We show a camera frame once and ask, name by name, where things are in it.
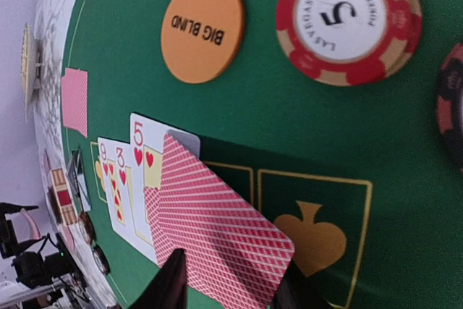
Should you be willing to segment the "black chip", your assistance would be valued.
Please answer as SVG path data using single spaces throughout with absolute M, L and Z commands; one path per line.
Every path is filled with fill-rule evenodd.
M 436 121 L 450 156 L 462 172 L 462 42 L 452 48 L 438 73 Z
M 98 270 L 104 275 L 107 276 L 110 273 L 109 262 L 107 261 L 106 256 L 104 255 L 102 249 L 95 245 L 92 249 L 93 259 Z

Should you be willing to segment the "nine of hearts card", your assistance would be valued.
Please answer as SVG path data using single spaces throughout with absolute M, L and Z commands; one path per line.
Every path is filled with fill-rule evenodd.
M 102 160 L 106 202 L 111 226 L 112 229 L 125 240 L 127 238 L 127 225 L 122 194 L 119 191 L 119 183 L 116 177 L 117 165 L 114 141 L 98 137 L 98 150 L 100 159 Z

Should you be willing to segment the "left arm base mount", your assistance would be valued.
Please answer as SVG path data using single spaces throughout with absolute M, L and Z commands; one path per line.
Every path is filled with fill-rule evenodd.
M 76 298 L 89 303 L 90 298 L 78 294 L 63 276 L 76 275 L 82 285 L 86 285 L 82 272 L 73 261 L 68 248 L 60 236 L 56 240 L 50 234 L 42 234 L 35 219 L 29 214 L 38 209 L 37 206 L 21 206 L 13 203 L 1 203 L 1 257 L 12 259 L 12 267 L 16 271 L 16 281 L 28 289 L 51 286 L 59 280 L 64 288 Z M 20 214 L 26 219 L 30 238 L 19 241 L 14 224 L 8 215 Z

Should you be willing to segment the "red chip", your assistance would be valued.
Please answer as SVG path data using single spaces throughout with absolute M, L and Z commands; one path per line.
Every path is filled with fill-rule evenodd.
M 321 83 L 380 82 L 403 68 L 422 34 L 420 0 L 278 0 L 276 33 L 290 62 Z
M 95 241 L 95 230 L 93 227 L 93 223 L 90 219 L 90 216 L 86 212 L 81 212 L 79 215 L 78 225 L 80 229 L 80 233 L 84 239 L 84 241 L 88 245 L 92 245 Z

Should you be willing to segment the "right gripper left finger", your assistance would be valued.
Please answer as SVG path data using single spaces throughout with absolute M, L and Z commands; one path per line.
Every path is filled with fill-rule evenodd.
M 187 257 L 177 248 L 168 257 L 130 309 L 185 309 L 187 307 Z

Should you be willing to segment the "five of hearts card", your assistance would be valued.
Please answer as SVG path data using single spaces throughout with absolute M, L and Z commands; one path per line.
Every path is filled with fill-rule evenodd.
M 132 113 L 129 120 L 130 145 L 134 166 L 132 168 L 132 194 L 135 218 L 135 233 L 151 244 L 144 188 L 161 186 L 164 136 L 171 133 L 196 156 L 200 155 L 200 139 L 197 135 Z

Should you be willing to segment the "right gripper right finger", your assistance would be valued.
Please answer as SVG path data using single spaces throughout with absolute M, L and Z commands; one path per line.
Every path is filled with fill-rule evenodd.
M 305 275 L 291 260 L 289 267 L 271 301 L 271 309 L 332 309 Z

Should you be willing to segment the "red playing card deck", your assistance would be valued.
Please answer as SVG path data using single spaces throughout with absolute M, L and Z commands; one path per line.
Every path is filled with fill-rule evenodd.
M 60 226 L 60 233 L 62 235 L 62 238 L 65 244 L 67 245 L 67 248 L 71 251 L 75 250 L 75 239 L 69 227 L 62 224 Z

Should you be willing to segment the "black triangular dealer button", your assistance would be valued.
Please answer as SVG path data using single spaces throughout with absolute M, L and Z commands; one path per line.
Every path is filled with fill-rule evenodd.
M 71 177 L 74 194 L 80 201 L 81 209 L 84 212 L 89 212 L 91 210 L 90 196 L 83 168 L 82 151 L 79 148 L 72 151 L 68 172 Z

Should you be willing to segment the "orange big blind button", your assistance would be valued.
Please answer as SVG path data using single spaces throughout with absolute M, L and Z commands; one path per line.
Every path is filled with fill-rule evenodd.
M 244 31 L 243 0 L 171 0 L 161 27 L 163 60 L 182 82 L 209 82 L 233 62 Z

